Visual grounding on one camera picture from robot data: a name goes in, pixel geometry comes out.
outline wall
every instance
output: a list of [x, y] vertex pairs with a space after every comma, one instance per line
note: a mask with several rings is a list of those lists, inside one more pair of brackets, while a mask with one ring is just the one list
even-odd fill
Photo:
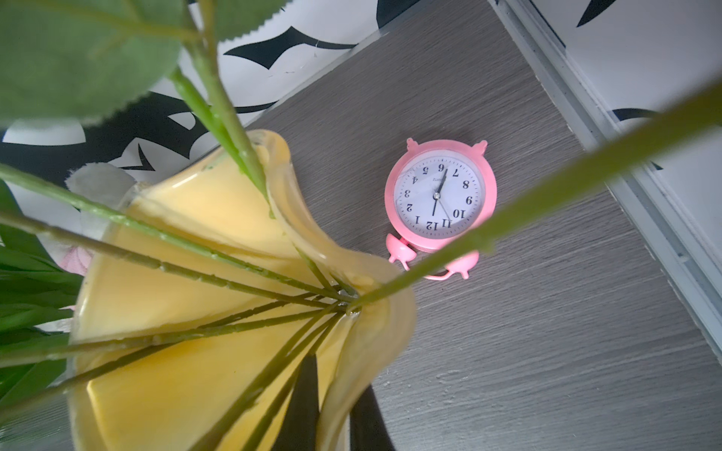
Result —
[[[221, 78], [242, 122], [251, 122], [417, 1], [294, 0], [257, 31], [220, 43]], [[198, 5], [190, 3], [199, 20]], [[200, 88], [185, 53], [179, 64]], [[155, 183], [216, 145], [166, 79], [100, 126], [81, 126], [69, 119], [16, 121], [0, 128], [0, 162], [58, 185], [70, 171], [89, 162], [109, 162], [139, 182]], [[82, 232], [73, 207], [10, 188], [26, 215]]]
[[[621, 130], [722, 75], [722, 1], [534, 0], [534, 6]], [[722, 269], [722, 124], [652, 167]]]

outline wood grain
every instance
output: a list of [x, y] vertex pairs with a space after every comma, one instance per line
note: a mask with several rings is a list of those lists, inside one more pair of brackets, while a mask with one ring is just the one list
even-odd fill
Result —
[[[486, 1], [430, 1], [254, 124], [288, 140], [318, 223], [387, 255], [406, 138], [489, 141], [503, 205], [582, 152]], [[399, 450], [719, 450], [722, 368], [609, 193], [415, 287], [375, 383]]]

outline pink alarm clock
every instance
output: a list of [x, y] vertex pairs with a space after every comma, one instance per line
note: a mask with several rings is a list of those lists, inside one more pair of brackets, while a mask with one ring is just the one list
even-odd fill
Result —
[[[414, 250], [434, 252], [494, 212], [496, 178], [484, 158], [487, 142], [473, 146], [439, 139], [418, 144], [406, 140], [406, 154], [396, 162], [386, 181], [386, 213], [401, 239], [388, 234], [388, 260], [399, 260], [407, 271]], [[479, 261], [474, 251], [446, 265], [446, 274], [426, 276], [446, 280], [454, 273], [469, 278]]]

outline green leaf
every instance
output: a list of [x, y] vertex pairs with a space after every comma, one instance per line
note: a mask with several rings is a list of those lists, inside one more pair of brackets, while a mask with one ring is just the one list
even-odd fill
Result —
[[5, 292], [0, 296], [0, 304], [34, 304], [56, 309], [75, 305], [77, 294], [63, 292], [17, 293]]
[[0, 123], [106, 118], [170, 73], [181, 0], [0, 1]]
[[36, 364], [21, 367], [0, 368], [0, 402]]
[[46, 337], [49, 335], [58, 335], [58, 333], [43, 332], [40, 329], [28, 328], [11, 330], [10, 332], [0, 333], [0, 348], [8, 344], [20, 343], [22, 341], [29, 341], [35, 338]]
[[32, 304], [0, 305], [0, 332], [70, 318], [73, 313], [70, 309], [60, 310]]
[[217, 0], [216, 39], [238, 38], [257, 30], [289, 0]]
[[63, 272], [53, 261], [0, 246], [0, 269], [6, 271]]
[[43, 293], [60, 291], [78, 294], [82, 276], [52, 271], [0, 270], [0, 292]]
[[[2, 90], [5, 89], [2, 85], [3, 80], [3, 69], [0, 66], [0, 105], [2, 105]], [[12, 213], [22, 214], [20, 207], [15, 201], [15, 197], [12, 195], [10, 188], [7, 184], [0, 180], [0, 210], [10, 211]], [[48, 262], [53, 261], [48, 255], [43, 245], [40, 244], [40, 240], [35, 235], [22, 232], [12, 227], [0, 225], [0, 238], [7, 249], [16, 250], [18, 252], [34, 255], [35, 257], [42, 258]]]
[[20, 367], [27, 368], [21, 378], [14, 381], [14, 383], [8, 381], [2, 387], [4, 394], [0, 395], [0, 408], [16, 403], [45, 389], [65, 372], [65, 367], [64, 360], [48, 360]]
[[0, 346], [0, 354], [6, 354], [16, 351], [35, 351], [42, 349], [54, 348], [56, 346], [66, 346], [68, 344], [69, 333], [53, 333], [50, 335], [43, 334], [41, 336], [23, 340], [17, 343], [11, 343]]

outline vase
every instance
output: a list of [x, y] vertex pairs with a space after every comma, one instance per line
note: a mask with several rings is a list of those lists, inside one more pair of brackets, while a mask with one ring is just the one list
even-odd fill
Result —
[[[286, 276], [319, 286], [298, 250], [322, 271], [360, 294], [400, 271], [386, 259], [339, 247], [305, 205], [288, 146], [271, 131], [252, 131], [267, 179], [269, 201], [217, 149], [190, 168], [153, 186], [138, 187], [126, 213], [167, 231]], [[133, 229], [111, 226], [104, 240], [204, 273], [283, 294], [299, 289], [201, 257]], [[183, 330], [270, 299], [184, 279], [96, 255], [78, 297], [71, 342]], [[264, 319], [309, 310], [285, 305], [254, 316]], [[317, 450], [344, 449], [342, 428], [351, 407], [374, 377], [408, 344], [416, 320], [407, 289], [345, 315], [317, 353], [319, 405]], [[170, 346], [109, 372], [69, 393], [78, 450], [187, 450], [228, 409], [305, 321], [275, 325]], [[80, 373], [129, 351], [83, 355], [70, 369]], [[218, 450], [239, 450], [300, 358], [286, 368], [221, 441]], [[285, 407], [273, 420], [260, 450], [274, 443]]]

